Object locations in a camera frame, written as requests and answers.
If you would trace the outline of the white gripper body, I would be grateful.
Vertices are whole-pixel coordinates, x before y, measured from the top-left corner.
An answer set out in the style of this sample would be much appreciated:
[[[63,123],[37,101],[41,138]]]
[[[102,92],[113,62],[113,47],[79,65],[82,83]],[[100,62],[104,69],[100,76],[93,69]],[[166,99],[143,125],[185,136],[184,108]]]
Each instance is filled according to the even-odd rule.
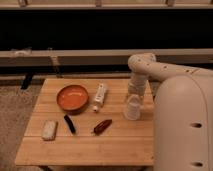
[[[147,75],[132,72],[128,83],[128,94],[143,96],[145,93],[147,80]]]

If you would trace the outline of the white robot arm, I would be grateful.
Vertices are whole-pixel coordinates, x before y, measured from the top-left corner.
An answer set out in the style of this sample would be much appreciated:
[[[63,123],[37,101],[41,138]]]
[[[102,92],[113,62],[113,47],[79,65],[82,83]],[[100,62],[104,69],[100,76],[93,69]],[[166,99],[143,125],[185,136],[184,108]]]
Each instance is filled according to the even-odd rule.
[[[152,53],[128,59],[130,93],[149,77],[161,82],[154,99],[153,171],[213,171],[213,70],[161,63]]]

